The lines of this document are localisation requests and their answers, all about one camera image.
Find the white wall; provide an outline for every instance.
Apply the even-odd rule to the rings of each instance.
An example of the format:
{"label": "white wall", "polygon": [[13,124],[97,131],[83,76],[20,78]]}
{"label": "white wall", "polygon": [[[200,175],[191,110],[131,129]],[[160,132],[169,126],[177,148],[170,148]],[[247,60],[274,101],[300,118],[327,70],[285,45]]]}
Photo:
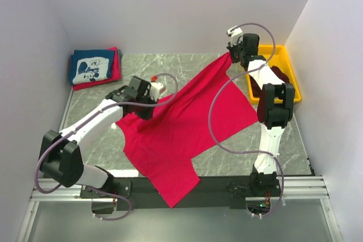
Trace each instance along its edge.
{"label": "white wall", "polygon": [[296,116],[345,241],[362,241],[363,0],[309,0],[286,46],[302,101]]}
{"label": "white wall", "polygon": [[[50,0],[76,48],[224,52],[226,30],[259,22],[284,44],[307,0]],[[263,43],[271,43],[262,34]]]}
{"label": "white wall", "polygon": [[58,129],[70,52],[46,0],[0,0],[0,241],[15,241],[42,136]]}

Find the red folded shirt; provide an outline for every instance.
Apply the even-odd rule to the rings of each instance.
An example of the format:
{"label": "red folded shirt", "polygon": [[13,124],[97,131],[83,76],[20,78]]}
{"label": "red folded shirt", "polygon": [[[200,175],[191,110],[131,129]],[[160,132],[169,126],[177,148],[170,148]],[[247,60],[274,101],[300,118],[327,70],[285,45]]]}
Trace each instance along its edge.
{"label": "red folded shirt", "polygon": [[121,79],[120,60],[119,60],[119,53],[117,51],[117,48],[116,47],[109,48],[108,50],[115,51],[115,58],[113,59],[111,77],[109,79],[99,80],[96,82],[85,82],[85,83],[73,85],[72,87],[73,87],[74,91],[85,89],[85,88],[96,86],[96,85],[100,85],[100,84],[104,84],[107,82],[114,82],[115,80]]}
{"label": "red folded shirt", "polygon": [[[151,120],[129,114],[117,122],[125,134],[126,156],[150,179],[169,207],[199,182],[191,159],[215,145],[208,130],[208,111],[218,90],[229,80],[226,71],[230,65],[229,53],[213,61],[172,102],[156,107]],[[212,118],[219,141],[257,121],[255,110],[233,83],[220,94]]]}

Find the yellow bin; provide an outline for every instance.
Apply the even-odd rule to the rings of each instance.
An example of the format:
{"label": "yellow bin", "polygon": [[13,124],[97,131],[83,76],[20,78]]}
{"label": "yellow bin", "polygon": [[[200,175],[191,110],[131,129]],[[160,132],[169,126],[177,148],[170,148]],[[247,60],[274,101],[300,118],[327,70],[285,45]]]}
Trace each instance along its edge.
{"label": "yellow bin", "polygon": [[[273,46],[272,45],[260,45],[259,46],[259,55],[263,55],[266,60],[272,53]],[[270,67],[277,66],[286,76],[289,77],[290,83],[295,87],[295,98],[294,102],[301,101],[301,94],[299,87],[297,86],[296,78],[294,76],[293,69],[290,64],[288,53],[286,52],[286,48],[283,45],[276,45],[276,52],[272,59],[268,62]],[[260,101],[259,97],[254,97],[252,93],[250,75],[246,74],[247,85],[248,85],[248,94],[250,96],[250,102],[253,104],[258,104]],[[282,103],[281,99],[275,99],[275,103]]]}

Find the orange object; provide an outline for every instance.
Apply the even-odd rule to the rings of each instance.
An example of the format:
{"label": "orange object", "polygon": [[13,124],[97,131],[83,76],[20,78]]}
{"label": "orange object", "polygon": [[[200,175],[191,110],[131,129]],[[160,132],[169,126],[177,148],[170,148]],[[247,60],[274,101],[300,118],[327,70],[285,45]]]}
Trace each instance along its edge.
{"label": "orange object", "polygon": [[[272,53],[272,49],[273,49],[272,45],[260,45],[259,46],[259,55],[264,56],[267,60],[267,58]],[[286,48],[283,45],[276,45],[275,55],[268,62],[268,65],[269,65],[269,67],[277,66],[286,76],[289,77],[290,83],[295,88],[294,103],[301,101],[300,90],[297,85],[293,69],[290,64],[288,53],[286,52]],[[246,74],[246,80],[247,80],[247,85],[248,85],[248,95],[250,97],[250,102],[253,104],[258,104],[258,102],[260,101],[260,98],[254,97],[254,95],[253,95],[249,74]],[[282,100],[275,99],[275,103],[282,103]]]}

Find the marble table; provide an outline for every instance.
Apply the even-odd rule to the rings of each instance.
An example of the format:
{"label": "marble table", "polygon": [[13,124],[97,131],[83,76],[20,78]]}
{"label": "marble table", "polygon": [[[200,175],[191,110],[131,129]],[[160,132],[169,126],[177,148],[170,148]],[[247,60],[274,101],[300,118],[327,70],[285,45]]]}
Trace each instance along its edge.
{"label": "marble table", "polygon": [[[133,75],[147,79],[160,72],[169,72],[177,77],[179,87],[182,88],[218,56],[218,54],[126,54],[122,60],[122,80],[72,93],[66,109],[64,128],[93,110],[110,91],[128,84]],[[229,77],[238,73],[240,73],[240,67],[237,64],[232,65],[227,71]],[[164,95],[169,95],[174,90],[174,82],[169,78],[163,81],[166,84]],[[235,84],[248,96],[247,82],[244,77],[236,79]],[[257,150],[260,131],[260,124],[256,123],[222,143],[233,150]],[[130,171],[133,169],[132,172],[137,173],[123,153],[124,143],[122,131],[113,124],[82,150],[83,161],[107,170]],[[279,161],[284,174],[311,174],[310,163],[295,118],[289,122],[281,138],[279,152]],[[229,154],[214,146],[193,158],[192,161],[199,176],[249,175],[256,157],[257,155]]]}

